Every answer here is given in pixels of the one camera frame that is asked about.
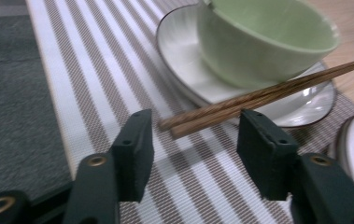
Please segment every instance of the striped placemat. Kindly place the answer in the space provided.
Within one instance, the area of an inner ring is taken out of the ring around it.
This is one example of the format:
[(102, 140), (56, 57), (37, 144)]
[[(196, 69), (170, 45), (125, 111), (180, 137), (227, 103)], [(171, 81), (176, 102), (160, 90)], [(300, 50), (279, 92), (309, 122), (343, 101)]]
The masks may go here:
[[(195, 107), (168, 83), (155, 33), (190, 0), (27, 0), (72, 176), (80, 160), (109, 149), (134, 112), (153, 120)], [(332, 142), (354, 105), (337, 96), (321, 122), (288, 130), (302, 152)], [(262, 200), (224, 123), (174, 141), (153, 129), (155, 163), (142, 203), (121, 205), (122, 223), (290, 223), (289, 202)]]

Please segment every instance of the chopsticks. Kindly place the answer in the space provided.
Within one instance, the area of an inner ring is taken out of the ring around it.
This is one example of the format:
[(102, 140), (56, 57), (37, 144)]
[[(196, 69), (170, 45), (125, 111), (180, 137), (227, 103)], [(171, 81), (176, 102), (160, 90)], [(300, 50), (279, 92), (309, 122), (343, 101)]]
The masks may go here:
[(295, 92), (316, 86), (353, 70), (354, 62), (341, 64), (309, 76), (295, 78), (214, 105), (176, 115), (170, 119), (160, 120), (159, 128), (162, 131), (170, 130), (173, 138), (177, 139), (219, 124), (227, 119), (238, 117), (241, 109), (255, 109), (270, 104)]

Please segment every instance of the placemat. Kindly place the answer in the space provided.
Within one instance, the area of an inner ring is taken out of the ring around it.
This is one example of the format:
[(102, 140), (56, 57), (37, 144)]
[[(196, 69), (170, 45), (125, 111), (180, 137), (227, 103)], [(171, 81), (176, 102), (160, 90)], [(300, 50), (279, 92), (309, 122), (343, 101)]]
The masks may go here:
[[(155, 163), (141, 203), (122, 203), (122, 223), (290, 223), (289, 202), (268, 202), (235, 153), (229, 123), (172, 140), (155, 123), (195, 108), (167, 80), (156, 29), (195, 1), (28, 0), (72, 176), (104, 152), (134, 112), (151, 108)], [(301, 152), (323, 152), (354, 104), (337, 95), (332, 113), (287, 130)]]

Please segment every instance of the chopstick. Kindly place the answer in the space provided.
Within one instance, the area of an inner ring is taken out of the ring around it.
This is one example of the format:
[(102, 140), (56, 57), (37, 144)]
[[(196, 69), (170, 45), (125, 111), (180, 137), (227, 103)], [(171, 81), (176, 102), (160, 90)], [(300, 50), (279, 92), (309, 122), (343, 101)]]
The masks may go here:
[(272, 103), (295, 92), (302, 91), (321, 82), (331, 80), (354, 70), (354, 62), (345, 63), (334, 68), (314, 73), (306, 77), (277, 84), (259, 91), (234, 97), (214, 105), (205, 106), (159, 122), (161, 130), (171, 129), (172, 136), (177, 139), (204, 128), (219, 124), (227, 119), (238, 117), (240, 110), (254, 109)]

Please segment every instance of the saucer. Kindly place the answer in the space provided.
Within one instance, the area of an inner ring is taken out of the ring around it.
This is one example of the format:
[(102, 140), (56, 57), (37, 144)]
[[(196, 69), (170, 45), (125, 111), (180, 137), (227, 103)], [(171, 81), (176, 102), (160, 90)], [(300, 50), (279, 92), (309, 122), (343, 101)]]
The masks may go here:
[[(212, 105), (255, 90), (236, 88), (218, 79), (202, 60), (196, 32), (196, 5), (180, 7), (164, 16), (157, 30), (159, 52), (172, 71), (171, 82), (199, 106)], [(324, 70), (316, 63), (299, 77)], [(297, 92), (255, 109), (279, 127), (299, 127), (324, 118), (335, 101), (331, 81)], [(238, 119), (230, 119), (238, 124)]]

